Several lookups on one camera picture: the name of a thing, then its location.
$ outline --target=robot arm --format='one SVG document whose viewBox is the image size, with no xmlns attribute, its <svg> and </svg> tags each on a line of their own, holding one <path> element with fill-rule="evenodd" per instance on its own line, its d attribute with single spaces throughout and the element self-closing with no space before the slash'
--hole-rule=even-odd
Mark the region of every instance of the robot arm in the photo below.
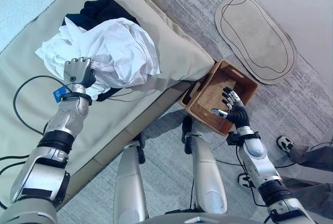
<svg viewBox="0 0 333 224">
<path fill-rule="evenodd" d="M 90 58 L 65 63 L 69 93 L 47 123 L 44 136 L 30 154 L 10 192 L 12 205 L 0 223 L 56 223 L 57 207 L 64 199 L 70 175 L 65 167 L 72 144 L 83 128 L 92 100 L 85 94 L 96 80 Z"/>
<path fill-rule="evenodd" d="M 229 133 L 228 145 L 239 146 L 243 166 L 254 186 L 259 190 L 273 222 L 315 223 L 284 185 L 267 156 L 267 150 L 260 141 L 259 134 L 252 131 L 248 115 L 238 95 L 230 88 L 223 90 L 222 94 L 227 99 L 223 102 L 231 110 L 227 113 L 212 109 L 212 112 L 235 124 L 237 133 Z"/>
</svg>

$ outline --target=gray pants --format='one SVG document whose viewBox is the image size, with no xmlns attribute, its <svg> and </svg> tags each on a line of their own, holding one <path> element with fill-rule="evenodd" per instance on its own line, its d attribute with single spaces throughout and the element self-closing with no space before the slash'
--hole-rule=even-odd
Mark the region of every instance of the gray pants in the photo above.
<svg viewBox="0 0 333 224">
<path fill-rule="evenodd" d="M 308 146 L 295 145 L 290 151 L 290 159 L 305 167 L 333 171 L 333 148 L 324 146 L 312 151 L 308 149 Z M 305 209 L 333 219 L 333 184 L 284 176 L 282 179 Z"/>
</svg>

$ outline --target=carpet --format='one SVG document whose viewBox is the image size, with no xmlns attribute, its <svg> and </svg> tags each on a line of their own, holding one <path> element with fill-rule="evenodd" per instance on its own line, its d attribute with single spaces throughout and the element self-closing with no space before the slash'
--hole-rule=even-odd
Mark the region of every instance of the carpet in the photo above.
<svg viewBox="0 0 333 224">
<path fill-rule="evenodd" d="M 227 59 L 251 77 L 218 33 L 214 13 L 223 0 L 161 0 L 167 10 L 215 60 Z M 332 123 L 333 98 L 326 81 L 299 55 L 293 72 L 276 85 L 259 84 L 247 105 L 251 127 L 259 131 L 276 166 L 289 164 L 275 140 L 280 135 L 295 143 L 315 145 Z M 181 122 L 186 111 L 173 104 L 143 131 L 146 163 L 141 166 L 149 215 L 189 207 L 193 179 L 191 156 L 184 153 Z M 234 147 L 221 135 L 195 120 L 218 159 L 236 163 Z M 59 212 L 59 223 L 112 223 L 114 181 L 120 157 L 110 162 Z M 228 214 L 263 221 L 266 208 L 253 204 L 251 193 L 237 184 L 241 168 L 219 164 L 228 199 Z M 301 167 L 279 169 L 281 175 L 296 176 Z"/>
</svg>

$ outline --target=wicker basket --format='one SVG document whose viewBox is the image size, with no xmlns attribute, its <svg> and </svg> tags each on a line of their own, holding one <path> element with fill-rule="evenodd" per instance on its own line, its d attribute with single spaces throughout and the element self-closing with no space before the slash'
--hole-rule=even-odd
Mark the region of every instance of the wicker basket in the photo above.
<svg viewBox="0 0 333 224">
<path fill-rule="evenodd" d="M 216 63 L 203 81 L 194 84 L 180 99 L 188 113 L 221 135 L 227 135 L 232 123 L 211 113 L 212 108 L 228 111 L 222 103 L 224 87 L 232 88 L 244 105 L 258 85 L 226 60 Z"/>
</svg>

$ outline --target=black wire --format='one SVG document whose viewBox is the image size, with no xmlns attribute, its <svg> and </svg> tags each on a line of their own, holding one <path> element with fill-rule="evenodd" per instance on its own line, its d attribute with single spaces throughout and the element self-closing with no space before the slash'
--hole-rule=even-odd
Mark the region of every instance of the black wire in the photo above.
<svg viewBox="0 0 333 224">
<path fill-rule="evenodd" d="M 17 99 L 17 96 L 18 96 L 18 94 L 19 94 L 19 92 L 20 92 L 20 90 L 28 83 L 28 82 L 30 82 L 30 81 L 32 81 L 32 80 L 34 80 L 34 79 L 37 79 L 37 78 L 50 78 L 50 79 L 52 79 L 52 80 L 55 80 L 55 81 L 57 81 L 57 82 L 59 82 L 62 86 L 65 86 L 65 88 L 67 89 L 67 90 L 69 90 L 69 92 L 72 92 L 63 82 L 61 82 L 59 79 L 57 79 L 57 78 L 54 78 L 54 77 L 51 77 L 51 76 L 45 76 L 45 75 L 43 75 L 43 76 L 35 76 L 35 77 L 32 77 L 32 78 L 30 78 L 30 79 L 28 79 L 27 81 L 25 81 L 18 89 L 17 89 L 17 91 L 16 91 L 16 93 L 15 93 L 15 95 L 14 95 L 14 98 L 13 98 L 13 100 L 12 100 L 12 106 L 13 106 L 13 108 L 14 108 L 14 112 L 15 112 L 15 114 L 16 114 L 16 116 L 17 116 L 17 118 L 19 118 L 19 120 L 21 121 L 21 123 L 24 125 L 24 126 L 26 126 L 28 129 L 30 129 L 30 130 L 32 130 L 32 131 L 34 131 L 34 132 L 36 132 L 36 133 L 38 133 L 38 134 L 40 134 L 40 135 L 43 135 L 43 133 L 41 132 L 41 131 L 38 131 L 38 130 L 36 130 L 35 128 L 33 128 L 33 127 L 31 127 L 30 125 L 28 125 L 22 118 L 21 118 L 21 116 L 19 115 L 19 113 L 17 112 L 17 109 L 16 109 L 16 99 Z"/>
<path fill-rule="evenodd" d="M 270 218 L 271 218 L 271 216 L 268 215 L 267 218 L 264 220 L 264 224 L 266 224 Z"/>
<path fill-rule="evenodd" d="M 222 161 L 222 160 L 219 160 L 219 159 L 215 159 L 216 161 L 218 161 L 219 163 L 224 163 L 224 164 L 228 164 L 228 165 L 234 165 L 234 166 L 241 166 L 240 164 L 236 164 L 236 163 L 228 163 L 226 161 Z"/>
<path fill-rule="evenodd" d="M 1 174 L 2 174 L 5 170 L 7 170 L 8 168 L 11 168 L 11 167 L 13 167 L 13 166 L 17 166 L 17 165 L 21 165 L 21 164 L 24 164 L 24 163 L 25 163 L 25 161 L 21 161 L 21 162 L 19 162 L 19 163 L 10 164 L 10 165 L 8 165 L 7 167 L 4 167 L 4 168 L 0 171 L 0 176 L 1 176 Z M 0 201 L 0 207 L 3 208 L 4 210 L 7 209 L 7 207 L 6 207 L 1 201 Z"/>
<path fill-rule="evenodd" d="M 332 145 L 333 144 L 333 139 L 331 142 L 320 142 L 319 144 L 317 145 L 314 145 L 313 147 L 310 148 L 310 150 L 313 150 L 315 147 L 318 147 L 319 145 L 322 145 L 322 144 L 330 144 Z M 235 164 L 235 163 L 229 163 L 229 162 L 226 162 L 226 161 L 222 161 L 222 160 L 219 160 L 219 159 L 215 159 L 217 162 L 219 163 L 224 163 L 224 164 L 228 164 L 228 165 L 234 165 L 234 166 L 241 166 L 240 164 Z M 275 168 L 287 168 L 287 167 L 291 167 L 293 165 L 295 165 L 296 163 L 291 163 L 291 164 L 288 164 L 288 165 L 284 165 L 284 166 L 274 166 Z"/>
<path fill-rule="evenodd" d="M 4 157 L 0 157 L 0 161 L 1 160 L 7 160 L 7 159 L 25 159 L 25 158 L 28 158 L 29 155 L 24 155 L 24 156 L 14 156 L 14 155 L 11 155 L 11 156 L 4 156 Z"/>
<path fill-rule="evenodd" d="M 192 208 L 193 187 L 194 187 L 194 177 L 193 177 L 193 181 L 192 181 L 191 200 L 190 200 L 190 203 L 189 203 L 189 209 Z"/>
<path fill-rule="evenodd" d="M 313 147 L 310 148 L 310 150 L 314 149 L 315 147 L 318 147 L 319 145 L 322 145 L 322 144 L 330 144 L 332 142 L 320 142 L 318 143 L 317 145 L 314 145 Z"/>
<path fill-rule="evenodd" d="M 280 167 L 275 167 L 275 168 L 287 168 L 287 167 L 290 167 L 292 165 L 295 165 L 296 163 L 291 163 L 291 164 L 288 164 L 288 165 L 285 165 L 285 166 L 280 166 Z"/>
<path fill-rule="evenodd" d="M 241 165 L 241 167 L 242 167 L 244 173 L 245 173 L 246 175 L 248 175 L 248 171 L 247 171 L 247 169 L 246 169 L 245 164 L 242 164 L 241 161 L 240 161 L 240 159 L 239 159 L 239 156 L 238 156 L 238 148 L 237 148 L 237 146 L 236 146 L 236 156 L 237 156 L 237 159 L 238 159 L 238 161 L 239 161 L 239 164 Z M 253 202 L 254 202 L 254 204 L 255 204 L 256 206 L 258 206 L 258 207 L 266 207 L 266 205 L 260 205 L 260 204 L 258 204 L 258 203 L 255 201 L 255 198 L 254 198 L 254 192 L 253 192 L 253 189 L 252 189 L 251 183 L 249 183 L 249 185 L 250 185 L 250 189 L 251 189 L 251 193 L 252 193 L 252 198 L 253 198 Z"/>
</svg>

